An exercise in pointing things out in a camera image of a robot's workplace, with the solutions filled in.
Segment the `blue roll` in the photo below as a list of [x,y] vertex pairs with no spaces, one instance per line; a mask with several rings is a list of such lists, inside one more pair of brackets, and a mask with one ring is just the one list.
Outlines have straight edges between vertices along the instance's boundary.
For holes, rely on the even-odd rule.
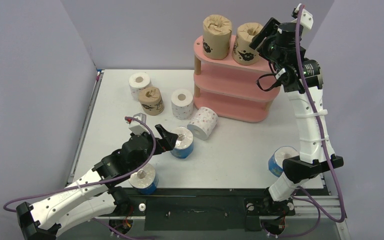
[[130,185],[143,195],[151,195],[157,190],[159,177],[155,167],[147,163],[143,168],[130,175]]
[[187,158],[194,150],[194,135],[184,126],[174,128],[172,133],[177,134],[178,138],[175,147],[170,153],[179,159]]
[[280,177],[283,170],[283,161],[291,157],[296,157],[299,155],[299,152],[292,146],[282,146],[278,148],[273,155],[269,158],[268,170],[276,177]]

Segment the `brown paper roll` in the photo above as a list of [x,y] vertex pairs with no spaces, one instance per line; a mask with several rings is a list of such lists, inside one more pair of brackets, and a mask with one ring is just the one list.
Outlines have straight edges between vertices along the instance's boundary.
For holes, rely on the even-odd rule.
[[262,29],[263,26],[257,22],[244,23],[237,28],[231,55],[238,64],[250,66],[259,61],[258,52],[249,45]]

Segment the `white floral roll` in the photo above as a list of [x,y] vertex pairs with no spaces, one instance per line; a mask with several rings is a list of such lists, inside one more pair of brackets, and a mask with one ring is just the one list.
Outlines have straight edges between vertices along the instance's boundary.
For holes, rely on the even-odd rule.
[[193,94],[184,88],[176,89],[171,95],[171,109],[174,117],[186,120],[193,114]]
[[208,107],[200,107],[187,124],[193,136],[207,140],[218,123],[218,115]]
[[133,99],[138,101],[140,92],[145,88],[150,87],[152,81],[146,72],[137,72],[129,77],[128,84]]

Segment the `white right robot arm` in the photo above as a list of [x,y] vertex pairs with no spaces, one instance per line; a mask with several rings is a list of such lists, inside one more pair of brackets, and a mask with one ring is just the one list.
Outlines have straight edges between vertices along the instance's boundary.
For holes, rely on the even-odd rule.
[[296,48],[295,30],[296,23],[281,23],[272,17],[249,45],[273,64],[275,82],[265,91],[283,86],[294,110],[300,142],[299,154],[283,161],[283,173],[265,191],[262,207],[269,214],[276,213],[297,187],[344,164],[329,141],[321,67],[304,56],[305,48]]

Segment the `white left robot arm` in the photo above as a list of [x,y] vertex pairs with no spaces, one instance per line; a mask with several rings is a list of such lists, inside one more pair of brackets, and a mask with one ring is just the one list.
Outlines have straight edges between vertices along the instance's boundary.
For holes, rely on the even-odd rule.
[[64,192],[35,203],[23,202],[16,207],[22,235],[26,240],[54,240],[66,230],[94,217],[130,210],[131,201],[119,185],[129,179],[150,156],[175,148],[178,135],[162,125],[153,139],[146,130],[131,133],[121,148],[94,165]]

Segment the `brown wrapped roll on shelf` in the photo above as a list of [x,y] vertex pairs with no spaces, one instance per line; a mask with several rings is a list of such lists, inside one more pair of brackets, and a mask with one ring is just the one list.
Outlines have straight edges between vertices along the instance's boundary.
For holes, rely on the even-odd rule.
[[222,60],[230,50],[232,22],[219,14],[212,14],[203,21],[202,48],[204,55],[213,60]]

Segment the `pink three-tier wooden shelf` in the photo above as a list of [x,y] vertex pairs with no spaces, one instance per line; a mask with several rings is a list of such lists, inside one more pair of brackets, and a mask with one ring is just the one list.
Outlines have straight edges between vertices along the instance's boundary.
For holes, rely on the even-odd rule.
[[[275,77],[269,76],[266,60],[252,65],[240,65],[228,55],[224,59],[210,59],[204,54],[203,37],[194,44],[194,105],[207,107],[218,116],[248,123],[258,123],[269,115],[270,107],[281,91],[269,90]],[[267,75],[256,84],[256,80]]]

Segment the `brown wrapped roll on table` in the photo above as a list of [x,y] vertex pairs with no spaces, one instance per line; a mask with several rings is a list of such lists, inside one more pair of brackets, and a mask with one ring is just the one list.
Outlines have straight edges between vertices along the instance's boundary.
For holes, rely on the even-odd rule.
[[149,86],[141,90],[138,100],[147,115],[157,116],[165,109],[161,91],[155,86]]

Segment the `aluminium frame rail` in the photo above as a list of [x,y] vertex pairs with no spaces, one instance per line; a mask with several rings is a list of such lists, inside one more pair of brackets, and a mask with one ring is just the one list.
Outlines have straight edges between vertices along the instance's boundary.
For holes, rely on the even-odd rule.
[[345,222],[328,218],[307,197],[293,200],[295,214],[278,216],[255,215],[229,209],[221,212],[204,209],[198,212],[167,212],[164,217],[132,216],[129,225],[124,216],[99,217],[76,225],[58,236],[59,240],[118,240],[117,233],[136,240],[349,240]]

